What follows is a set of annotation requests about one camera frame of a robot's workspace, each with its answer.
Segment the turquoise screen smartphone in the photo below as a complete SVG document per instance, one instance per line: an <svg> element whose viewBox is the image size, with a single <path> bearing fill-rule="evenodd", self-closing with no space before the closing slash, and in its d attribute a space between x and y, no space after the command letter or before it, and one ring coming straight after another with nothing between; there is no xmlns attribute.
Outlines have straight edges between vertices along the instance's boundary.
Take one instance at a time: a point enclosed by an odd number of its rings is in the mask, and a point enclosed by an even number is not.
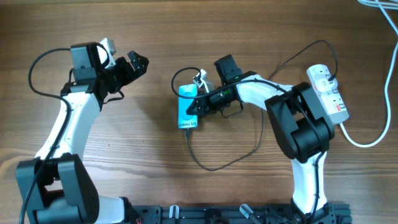
<svg viewBox="0 0 398 224"><path fill-rule="evenodd" d="M197 95L196 84L182 85L178 88L179 95L194 97ZM198 125L197 115L189 115L186 110L192 104L193 99L178 98L178 128L188 129L196 128Z"/></svg>

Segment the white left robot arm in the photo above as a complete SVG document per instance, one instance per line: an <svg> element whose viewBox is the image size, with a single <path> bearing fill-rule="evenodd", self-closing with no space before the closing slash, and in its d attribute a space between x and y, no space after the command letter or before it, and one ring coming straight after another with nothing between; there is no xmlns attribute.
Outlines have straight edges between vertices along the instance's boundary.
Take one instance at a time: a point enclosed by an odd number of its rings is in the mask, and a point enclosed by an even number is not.
<svg viewBox="0 0 398 224"><path fill-rule="evenodd" d="M108 40L68 48L73 66L56 98L60 111L45 144L21 161L16 180L21 223L143 223L126 197L102 197L82 159L90 129L103 106L124 98L122 87L147 71L149 59L131 51L113 58Z"/></svg>

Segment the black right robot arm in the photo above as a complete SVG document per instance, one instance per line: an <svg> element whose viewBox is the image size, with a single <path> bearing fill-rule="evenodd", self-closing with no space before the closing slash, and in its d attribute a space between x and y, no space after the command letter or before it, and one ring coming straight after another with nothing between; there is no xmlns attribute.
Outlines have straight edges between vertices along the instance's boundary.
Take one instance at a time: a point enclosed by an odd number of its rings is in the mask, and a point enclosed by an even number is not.
<svg viewBox="0 0 398 224"><path fill-rule="evenodd" d="M292 162L294 192L292 206L302 223L315 223L326 216L328 202L324 193L324 161L333 125L311 84L280 85L253 71L246 73L232 55L214 63L221 79L215 88L207 73L199 69L193 84L202 93L189 96L188 116L204 116L234 101L249 103L267 111L280 150Z"/></svg>

